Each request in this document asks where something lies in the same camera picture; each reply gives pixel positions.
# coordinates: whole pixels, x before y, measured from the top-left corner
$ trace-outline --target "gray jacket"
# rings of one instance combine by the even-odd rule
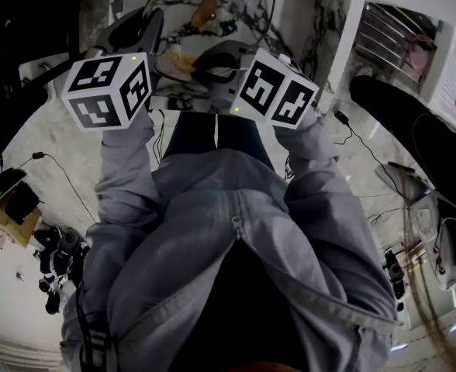
[[[166,372],[202,313],[224,256],[244,241],[287,298],[311,371],[381,370],[396,304],[359,200],[337,169],[323,121],[276,129],[290,152],[288,186],[244,153],[174,155],[150,172],[145,109],[104,132],[100,223],[88,230],[79,302],[105,322],[108,370]],[[75,297],[61,351],[79,370]]]

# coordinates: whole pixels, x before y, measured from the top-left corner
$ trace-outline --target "cube with fiducial marker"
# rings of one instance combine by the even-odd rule
[[[146,53],[112,55],[73,64],[62,100],[85,131],[125,129],[150,97]]]
[[[260,48],[245,74],[230,114],[272,126],[299,126],[319,87],[285,55]]]

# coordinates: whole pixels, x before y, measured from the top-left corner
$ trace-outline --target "jacket sleeve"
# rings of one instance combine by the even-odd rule
[[[298,129],[275,128],[275,133],[295,174],[285,195],[292,219],[343,285],[348,303],[394,319],[392,286],[362,205],[338,170],[326,120],[309,111]]]
[[[107,301],[124,263],[154,230],[159,196],[152,173],[147,142],[154,124],[142,108],[128,129],[105,131],[102,136],[102,172],[95,187],[100,222],[87,231],[92,249],[85,258],[79,295],[85,318],[98,330],[107,329]],[[64,309],[61,352],[74,365],[81,345],[76,294]]]

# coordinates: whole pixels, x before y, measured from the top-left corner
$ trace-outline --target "zipper pull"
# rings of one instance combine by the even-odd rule
[[[235,230],[235,238],[243,239],[244,232],[242,231],[242,218],[239,216],[235,216],[231,219],[231,223],[233,225],[233,229]]]

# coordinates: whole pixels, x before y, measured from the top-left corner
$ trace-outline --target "cable connector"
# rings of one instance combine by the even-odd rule
[[[349,126],[349,118],[344,113],[342,113],[340,110],[336,110],[334,115],[339,122],[344,124],[344,126],[347,126],[347,127]]]
[[[45,153],[44,152],[36,152],[36,153],[32,154],[32,158],[34,160],[40,160],[41,158],[44,158],[44,157],[45,157]]]

